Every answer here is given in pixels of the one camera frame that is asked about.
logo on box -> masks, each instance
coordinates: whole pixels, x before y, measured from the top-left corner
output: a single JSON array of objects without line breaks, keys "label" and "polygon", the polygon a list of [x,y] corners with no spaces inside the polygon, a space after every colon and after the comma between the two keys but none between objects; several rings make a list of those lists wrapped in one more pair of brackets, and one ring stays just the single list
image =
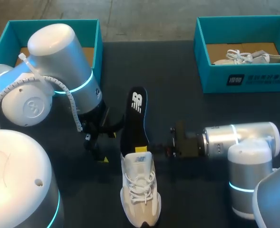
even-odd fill
[{"label": "logo on box", "polygon": [[227,86],[240,86],[243,82],[244,75],[230,75],[227,79]]}]

shoelace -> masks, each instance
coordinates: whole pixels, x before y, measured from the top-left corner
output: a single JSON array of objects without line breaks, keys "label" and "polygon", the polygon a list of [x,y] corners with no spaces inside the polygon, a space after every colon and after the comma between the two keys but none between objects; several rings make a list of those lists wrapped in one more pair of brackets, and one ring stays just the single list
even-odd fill
[{"label": "shoelace", "polygon": [[[149,178],[137,177],[135,180],[129,179],[127,174],[125,176],[129,182],[129,193],[131,195],[132,203],[145,202],[153,198],[151,186],[155,180],[155,173],[152,171]],[[139,180],[145,180],[146,184],[141,184]]]},{"label": "shoelace", "polygon": [[252,63],[251,53],[240,53],[239,50],[228,50],[226,57],[234,60],[234,64]]}]

cable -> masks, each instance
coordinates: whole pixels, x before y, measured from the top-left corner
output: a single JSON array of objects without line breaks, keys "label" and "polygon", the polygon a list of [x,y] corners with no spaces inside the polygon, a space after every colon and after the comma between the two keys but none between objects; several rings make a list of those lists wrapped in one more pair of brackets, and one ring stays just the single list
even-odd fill
[{"label": "cable", "polygon": [[[56,78],[53,78],[53,77],[49,77],[49,76],[43,76],[44,79],[48,82],[52,82],[56,85],[58,85],[67,95],[69,101],[70,101],[70,105],[71,105],[71,111],[72,111],[72,115],[73,115],[73,119],[74,119],[74,122],[77,126],[77,131],[78,132],[81,132],[83,130],[82,128],[82,124],[81,122],[79,121],[78,119],[78,116],[77,116],[77,107],[75,105],[75,101],[74,101],[74,98],[72,96],[72,94],[70,93],[69,89],[62,83],[60,82],[59,80],[57,80]],[[7,86],[1,93],[0,93],[0,104],[1,104],[1,101],[2,99],[5,97],[5,95],[7,93],[9,93],[11,90],[23,85],[23,84],[26,84],[26,83],[31,83],[31,82],[36,82],[36,81],[39,81],[39,78],[37,77],[30,77],[30,78],[25,78],[25,79],[22,79],[22,80],[19,80],[19,81],[15,81],[13,82],[12,84],[10,84],[9,86]]]}]

black insole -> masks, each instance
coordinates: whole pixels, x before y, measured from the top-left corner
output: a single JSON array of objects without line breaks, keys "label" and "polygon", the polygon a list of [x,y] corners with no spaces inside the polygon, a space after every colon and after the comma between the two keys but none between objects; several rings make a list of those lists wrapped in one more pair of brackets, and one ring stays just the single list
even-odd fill
[{"label": "black insole", "polygon": [[127,97],[125,124],[121,135],[121,152],[123,156],[135,152],[136,147],[149,144],[145,133],[145,113],[147,92],[143,87],[133,87]]}]

white sneaker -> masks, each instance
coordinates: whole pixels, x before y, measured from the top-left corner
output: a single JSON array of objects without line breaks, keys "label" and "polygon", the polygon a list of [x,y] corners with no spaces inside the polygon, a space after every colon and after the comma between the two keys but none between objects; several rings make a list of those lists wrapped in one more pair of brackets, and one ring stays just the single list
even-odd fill
[{"label": "white sneaker", "polygon": [[150,152],[121,155],[123,187],[121,202],[132,225],[137,228],[154,226],[161,212],[161,196],[152,154]]},{"label": "white sneaker", "polygon": [[218,60],[213,65],[236,65],[236,64],[268,64],[280,63],[280,55],[270,55],[265,51],[254,53],[240,53],[239,50],[228,50],[227,59]]}]

